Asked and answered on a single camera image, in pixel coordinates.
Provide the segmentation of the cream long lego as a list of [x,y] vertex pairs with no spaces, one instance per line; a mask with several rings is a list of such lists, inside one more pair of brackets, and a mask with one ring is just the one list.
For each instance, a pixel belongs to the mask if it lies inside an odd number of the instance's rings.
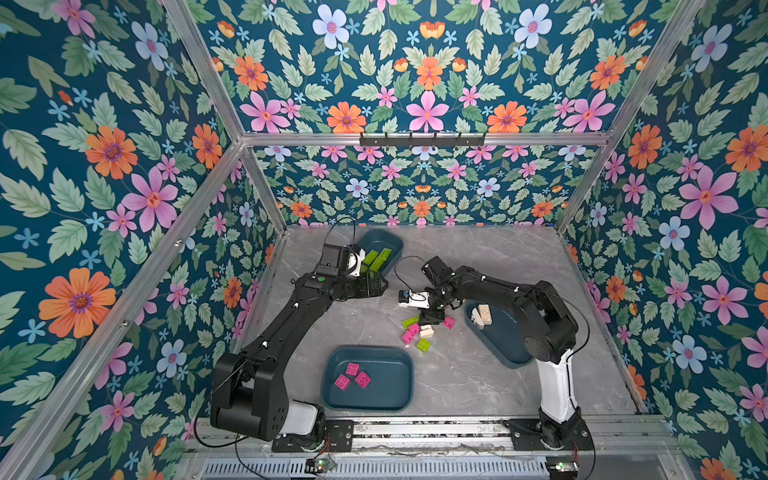
[[477,326],[479,329],[483,329],[483,328],[484,328],[484,326],[485,326],[485,323],[484,323],[484,321],[483,321],[483,318],[482,318],[481,314],[479,313],[479,311],[478,311],[477,309],[473,309],[473,310],[472,310],[472,315],[471,315],[471,318],[472,318],[472,322],[473,322],[473,323],[474,323],[474,324],[475,324],[475,325],[476,325],[476,326]]
[[481,314],[483,321],[485,323],[485,326],[492,324],[492,316],[491,316],[491,309],[488,305],[480,304],[476,308],[479,313]]

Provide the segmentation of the green long lego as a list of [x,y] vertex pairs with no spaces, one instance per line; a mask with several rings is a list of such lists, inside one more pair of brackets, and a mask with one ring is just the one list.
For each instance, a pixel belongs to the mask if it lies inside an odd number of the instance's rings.
[[378,257],[371,264],[369,269],[374,272],[380,272],[389,260],[391,253],[392,251],[389,248],[384,248],[381,252],[379,252]]

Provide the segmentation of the cream lego pile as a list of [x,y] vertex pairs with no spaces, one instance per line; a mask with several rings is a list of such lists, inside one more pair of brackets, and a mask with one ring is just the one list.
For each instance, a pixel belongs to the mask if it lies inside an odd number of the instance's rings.
[[434,336],[434,329],[431,325],[424,325],[420,327],[420,336],[428,339]]

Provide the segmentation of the green small lego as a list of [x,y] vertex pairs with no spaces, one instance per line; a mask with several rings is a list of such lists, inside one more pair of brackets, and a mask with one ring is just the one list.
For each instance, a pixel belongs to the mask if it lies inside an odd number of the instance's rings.
[[426,339],[420,339],[416,344],[416,348],[421,352],[427,352],[430,346],[431,343]]

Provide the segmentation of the pink small lego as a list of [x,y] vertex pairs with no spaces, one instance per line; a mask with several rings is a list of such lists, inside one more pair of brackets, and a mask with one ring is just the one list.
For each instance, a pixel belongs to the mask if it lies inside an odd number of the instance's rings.
[[371,382],[371,378],[365,372],[360,372],[354,379],[354,381],[362,388],[366,389]]

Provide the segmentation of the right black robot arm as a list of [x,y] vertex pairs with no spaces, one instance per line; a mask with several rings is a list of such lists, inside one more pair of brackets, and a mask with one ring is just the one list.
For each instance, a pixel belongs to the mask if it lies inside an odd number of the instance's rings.
[[454,270],[437,256],[424,263],[421,271],[431,283],[419,303],[422,320],[443,320],[448,306],[469,300],[501,310],[516,321],[522,345],[536,361],[539,374],[538,436],[552,450],[570,445],[583,427],[572,374],[578,323],[555,288],[546,281],[512,283],[468,266]]

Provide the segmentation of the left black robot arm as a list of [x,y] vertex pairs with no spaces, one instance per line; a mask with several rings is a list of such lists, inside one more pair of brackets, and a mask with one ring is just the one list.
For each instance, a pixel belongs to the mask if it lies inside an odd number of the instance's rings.
[[212,379],[213,427],[263,441],[323,430],[318,406],[289,398],[285,370],[304,336],[334,303],[386,291],[381,273],[362,269],[365,256],[357,244],[325,244],[315,268],[293,282],[287,303],[256,340],[219,358]]

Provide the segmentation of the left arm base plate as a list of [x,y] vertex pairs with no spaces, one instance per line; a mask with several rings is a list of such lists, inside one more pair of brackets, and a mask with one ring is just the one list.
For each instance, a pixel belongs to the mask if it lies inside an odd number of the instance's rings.
[[322,420],[307,435],[280,434],[272,443],[273,453],[312,453],[352,451],[355,422],[352,420]]

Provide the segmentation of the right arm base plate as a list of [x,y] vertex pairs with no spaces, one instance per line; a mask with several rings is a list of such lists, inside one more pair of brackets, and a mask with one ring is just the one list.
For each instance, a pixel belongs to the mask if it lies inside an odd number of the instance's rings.
[[592,451],[594,449],[591,432],[581,417],[580,411],[564,422],[556,422],[540,412],[538,418],[506,419],[502,425],[509,430],[516,450]]

